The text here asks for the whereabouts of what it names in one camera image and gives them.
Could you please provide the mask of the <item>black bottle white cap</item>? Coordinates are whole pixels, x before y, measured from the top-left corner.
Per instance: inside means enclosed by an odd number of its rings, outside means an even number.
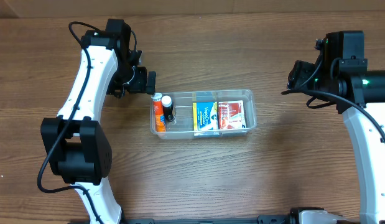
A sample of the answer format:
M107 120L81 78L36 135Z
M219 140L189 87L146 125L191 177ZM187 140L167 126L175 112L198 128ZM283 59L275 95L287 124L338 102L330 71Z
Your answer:
M172 122L175 119L174 102L172 101L171 97L168 95L163 96L161 102L162 102L165 119L168 122Z

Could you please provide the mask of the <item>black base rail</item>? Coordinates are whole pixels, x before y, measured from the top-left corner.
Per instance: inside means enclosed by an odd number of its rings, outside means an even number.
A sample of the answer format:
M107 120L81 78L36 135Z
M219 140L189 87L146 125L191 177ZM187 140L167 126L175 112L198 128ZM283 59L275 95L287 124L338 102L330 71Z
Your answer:
M360 223L343 216L328 213L319 207L295 207L286 215L259 215L257 218L214 218L214 219L180 219L154 220L152 218L126 219L121 215L121 224L305 224L305 223Z

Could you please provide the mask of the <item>blue yellow VapoDrops box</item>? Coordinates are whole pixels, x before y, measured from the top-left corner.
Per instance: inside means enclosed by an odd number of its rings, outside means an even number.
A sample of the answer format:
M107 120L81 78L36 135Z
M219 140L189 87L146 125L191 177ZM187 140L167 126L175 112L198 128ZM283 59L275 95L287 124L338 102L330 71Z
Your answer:
M195 131L210 131L218 129L217 102L193 103L193 129Z

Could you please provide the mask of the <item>clear plastic container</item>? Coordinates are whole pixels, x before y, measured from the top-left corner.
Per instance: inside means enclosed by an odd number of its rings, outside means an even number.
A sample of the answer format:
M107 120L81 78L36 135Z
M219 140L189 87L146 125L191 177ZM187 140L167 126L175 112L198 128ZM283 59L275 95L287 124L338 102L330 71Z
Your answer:
M194 139L194 138L217 138L245 135L257 125L256 105L251 90L210 90L161 93L168 95L174 102L175 119L168 122L165 119L166 132L156 131L153 102L150 105L150 126L153 134L161 139ZM195 102L217 102L243 100L246 127L244 129L218 129L210 131L195 131L193 129L193 103Z

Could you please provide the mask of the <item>red medicine box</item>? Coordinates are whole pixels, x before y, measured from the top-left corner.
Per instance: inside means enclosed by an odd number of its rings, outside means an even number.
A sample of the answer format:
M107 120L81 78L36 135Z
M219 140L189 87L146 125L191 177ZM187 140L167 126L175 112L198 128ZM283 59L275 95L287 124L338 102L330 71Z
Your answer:
M243 100L218 103L219 129L244 129L246 120Z

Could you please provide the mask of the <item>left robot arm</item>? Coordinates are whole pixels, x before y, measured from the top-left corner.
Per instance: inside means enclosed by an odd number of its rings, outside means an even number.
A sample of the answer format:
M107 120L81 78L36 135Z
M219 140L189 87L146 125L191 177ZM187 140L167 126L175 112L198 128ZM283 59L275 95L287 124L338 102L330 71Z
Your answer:
M88 25L81 60L70 94L55 118L45 118L40 133L47 156L37 175L41 192L75 190L90 223L126 223L109 183L112 148L100 124L106 96L155 95L155 72L140 65L134 31L122 19L105 29Z

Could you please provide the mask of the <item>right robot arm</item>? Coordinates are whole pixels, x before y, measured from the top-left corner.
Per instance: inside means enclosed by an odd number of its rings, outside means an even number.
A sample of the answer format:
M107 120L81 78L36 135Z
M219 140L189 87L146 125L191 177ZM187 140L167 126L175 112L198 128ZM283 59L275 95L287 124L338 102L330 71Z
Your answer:
M385 223L385 70L368 70L364 33L327 33L315 63L301 60L283 95L303 93L310 109L335 106L353 145L360 190L359 223Z

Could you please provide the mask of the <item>orange tube white cap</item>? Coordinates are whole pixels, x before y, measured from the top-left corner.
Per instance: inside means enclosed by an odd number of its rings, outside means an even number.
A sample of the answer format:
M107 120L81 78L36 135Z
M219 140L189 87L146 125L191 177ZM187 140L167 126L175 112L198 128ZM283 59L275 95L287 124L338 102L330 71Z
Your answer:
M154 93L151 98L153 102L156 131L166 132L164 110L162 105L162 94Z

